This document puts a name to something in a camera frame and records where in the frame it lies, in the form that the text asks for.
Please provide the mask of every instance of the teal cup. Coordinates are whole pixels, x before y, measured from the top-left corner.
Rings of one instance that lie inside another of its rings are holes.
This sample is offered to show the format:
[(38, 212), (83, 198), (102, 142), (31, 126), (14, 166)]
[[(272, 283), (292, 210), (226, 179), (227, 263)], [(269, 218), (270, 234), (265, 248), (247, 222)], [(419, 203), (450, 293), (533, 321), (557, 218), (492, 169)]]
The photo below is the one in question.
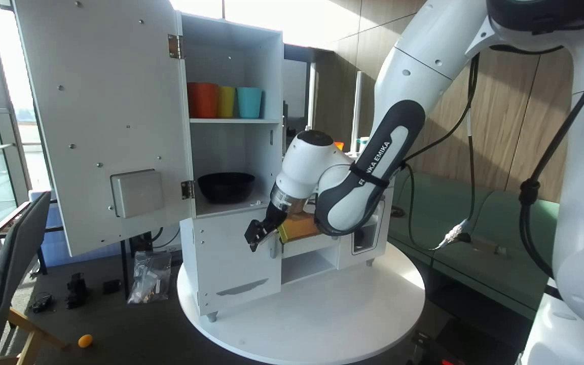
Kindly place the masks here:
[(237, 87), (237, 117), (243, 120), (262, 119), (265, 91), (258, 87)]

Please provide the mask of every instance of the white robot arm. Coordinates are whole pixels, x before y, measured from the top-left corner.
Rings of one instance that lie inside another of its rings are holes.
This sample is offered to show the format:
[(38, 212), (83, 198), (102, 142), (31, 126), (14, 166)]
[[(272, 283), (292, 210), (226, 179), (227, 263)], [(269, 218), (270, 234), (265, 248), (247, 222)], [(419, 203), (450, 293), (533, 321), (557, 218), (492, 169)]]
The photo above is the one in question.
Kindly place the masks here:
[[(351, 165), (330, 138), (300, 135), (284, 158), (267, 219), (251, 222), (245, 234), (251, 250), (314, 192), (323, 232), (340, 235), (361, 228), (427, 114), (460, 70), (493, 45), (535, 54), (567, 47), (574, 58), (572, 100), (584, 101), (584, 0), (429, 0), (378, 77), (373, 138), (361, 158)], [(552, 275), (567, 304), (584, 321), (584, 110), (568, 138)]]

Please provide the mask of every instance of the red cup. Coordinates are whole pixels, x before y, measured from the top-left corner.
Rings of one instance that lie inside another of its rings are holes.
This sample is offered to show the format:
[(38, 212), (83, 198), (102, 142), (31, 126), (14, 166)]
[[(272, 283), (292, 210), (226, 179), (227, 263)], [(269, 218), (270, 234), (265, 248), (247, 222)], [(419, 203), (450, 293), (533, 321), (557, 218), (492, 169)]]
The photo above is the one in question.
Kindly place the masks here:
[(190, 114), (191, 119), (219, 117), (219, 86), (217, 84), (190, 84)]

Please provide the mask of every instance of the round white table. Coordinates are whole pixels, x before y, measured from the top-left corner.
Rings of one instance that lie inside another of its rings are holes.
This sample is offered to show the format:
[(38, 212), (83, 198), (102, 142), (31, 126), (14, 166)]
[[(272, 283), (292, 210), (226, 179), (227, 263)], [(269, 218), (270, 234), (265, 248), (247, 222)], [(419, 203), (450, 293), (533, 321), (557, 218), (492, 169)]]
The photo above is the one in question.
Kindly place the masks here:
[(404, 340), (423, 314), (424, 281), (388, 244), (372, 266), (361, 264), (308, 278), (274, 297), (201, 316), (187, 271), (177, 281), (190, 321), (214, 344), (262, 364), (354, 364)]

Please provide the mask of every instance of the orange ball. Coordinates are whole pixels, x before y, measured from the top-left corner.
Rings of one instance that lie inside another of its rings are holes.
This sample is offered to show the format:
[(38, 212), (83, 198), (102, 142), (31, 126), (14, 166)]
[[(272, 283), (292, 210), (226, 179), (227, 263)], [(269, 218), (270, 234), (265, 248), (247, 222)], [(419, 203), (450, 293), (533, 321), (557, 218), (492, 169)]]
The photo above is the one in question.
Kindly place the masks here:
[(88, 333), (88, 336), (81, 336), (81, 340), (77, 340), (77, 348), (79, 350), (88, 350), (93, 345), (93, 337)]

